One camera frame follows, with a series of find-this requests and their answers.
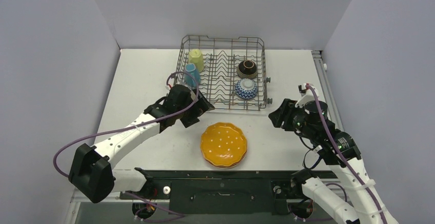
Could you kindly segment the blue mug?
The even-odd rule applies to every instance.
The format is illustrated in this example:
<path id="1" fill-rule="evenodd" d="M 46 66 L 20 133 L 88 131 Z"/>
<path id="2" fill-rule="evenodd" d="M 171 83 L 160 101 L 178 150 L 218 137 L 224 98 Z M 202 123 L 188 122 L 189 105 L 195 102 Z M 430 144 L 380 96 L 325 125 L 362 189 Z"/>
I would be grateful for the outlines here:
<path id="1" fill-rule="evenodd" d="M 200 73 L 193 63 L 188 63 L 184 69 L 185 83 L 193 88 L 197 88 L 201 82 Z"/>

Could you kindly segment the orange patterned small bowl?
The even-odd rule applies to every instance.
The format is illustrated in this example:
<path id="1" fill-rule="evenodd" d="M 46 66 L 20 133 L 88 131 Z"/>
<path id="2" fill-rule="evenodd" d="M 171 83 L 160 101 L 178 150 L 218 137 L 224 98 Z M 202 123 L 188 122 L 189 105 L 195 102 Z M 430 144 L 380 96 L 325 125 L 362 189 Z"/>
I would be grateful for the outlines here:
<path id="1" fill-rule="evenodd" d="M 236 82 L 234 91 L 239 98 L 251 100 L 257 96 L 258 86 L 253 80 L 244 78 Z"/>

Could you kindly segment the pale yellow mug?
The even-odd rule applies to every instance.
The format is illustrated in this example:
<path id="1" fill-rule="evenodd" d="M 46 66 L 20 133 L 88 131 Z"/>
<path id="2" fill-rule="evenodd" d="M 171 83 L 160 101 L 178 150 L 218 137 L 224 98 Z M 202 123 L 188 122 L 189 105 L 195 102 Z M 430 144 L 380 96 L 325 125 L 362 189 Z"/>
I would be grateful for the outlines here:
<path id="1" fill-rule="evenodd" d="M 192 63 L 196 66 L 198 71 L 201 73 L 204 68 L 204 56 L 200 49 L 192 49 L 188 53 L 188 63 Z"/>

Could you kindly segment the dark patterned cream bowl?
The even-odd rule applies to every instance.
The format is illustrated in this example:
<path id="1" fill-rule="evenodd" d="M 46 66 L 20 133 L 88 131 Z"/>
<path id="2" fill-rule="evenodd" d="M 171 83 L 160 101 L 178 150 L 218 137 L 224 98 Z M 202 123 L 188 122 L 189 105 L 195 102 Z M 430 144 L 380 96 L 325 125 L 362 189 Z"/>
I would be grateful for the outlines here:
<path id="1" fill-rule="evenodd" d="M 254 79 L 258 75 L 258 69 L 254 61 L 244 60 L 239 63 L 236 69 L 237 75 L 240 78 Z"/>

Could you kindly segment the grey wire dish rack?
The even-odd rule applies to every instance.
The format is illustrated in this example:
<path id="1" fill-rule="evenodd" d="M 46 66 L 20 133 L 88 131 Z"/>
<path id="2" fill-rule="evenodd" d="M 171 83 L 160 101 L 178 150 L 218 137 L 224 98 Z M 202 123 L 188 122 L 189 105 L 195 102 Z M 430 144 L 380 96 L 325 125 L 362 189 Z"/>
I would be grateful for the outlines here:
<path id="1" fill-rule="evenodd" d="M 181 73 L 188 64 L 191 50 L 202 52 L 205 69 L 200 72 L 199 90 L 215 106 L 216 110 L 262 111 L 272 104 L 267 85 L 270 77 L 266 73 L 264 41 L 259 37 L 222 38 L 205 35 L 186 35 L 182 38 L 176 64 L 175 84 L 183 84 Z M 237 96 L 234 87 L 240 77 L 237 68 L 245 60 L 251 60 L 257 67 L 254 82 L 258 87 L 257 95 L 251 100 Z"/>

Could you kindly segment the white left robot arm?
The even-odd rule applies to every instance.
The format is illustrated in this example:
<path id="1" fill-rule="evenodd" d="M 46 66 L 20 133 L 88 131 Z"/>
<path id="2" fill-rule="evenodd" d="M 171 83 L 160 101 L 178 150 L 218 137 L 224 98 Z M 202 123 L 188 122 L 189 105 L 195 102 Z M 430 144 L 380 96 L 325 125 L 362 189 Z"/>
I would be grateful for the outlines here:
<path id="1" fill-rule="evenodd" d="M 68 180 L 92 203 L 113 192 L 134 192 L 139 198 L 152 194 L 152 176 L 141 168 L 116 169 L 116 165 L 149 138 L 180 120 L 185 128 L 214 110 L 199 89 L 174 85 L 166 96 L 149 105 L 133 122 L 109 132 L 109 138 L 92 146 L 80 145 L 74 154 Z"/>

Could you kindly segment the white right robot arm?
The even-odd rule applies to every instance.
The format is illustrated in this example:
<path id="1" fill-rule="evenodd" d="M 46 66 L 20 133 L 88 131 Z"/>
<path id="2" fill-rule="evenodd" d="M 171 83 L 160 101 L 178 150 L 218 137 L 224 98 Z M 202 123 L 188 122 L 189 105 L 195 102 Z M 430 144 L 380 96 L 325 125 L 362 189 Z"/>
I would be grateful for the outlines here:
<path id="1" fill-rule="evenodd" d="M 355 141 L 328 119 L 325 102 L 312 100 L 300 108 L 295 100 L 286 98 L 268 117 L 275 128 L 311 142 L 350 202 L 337 196 L 311 169 L 292 174 L 289 190 L 294 196 L 314 200 L 336 223 L 397 223 L 374 188 Z"/>

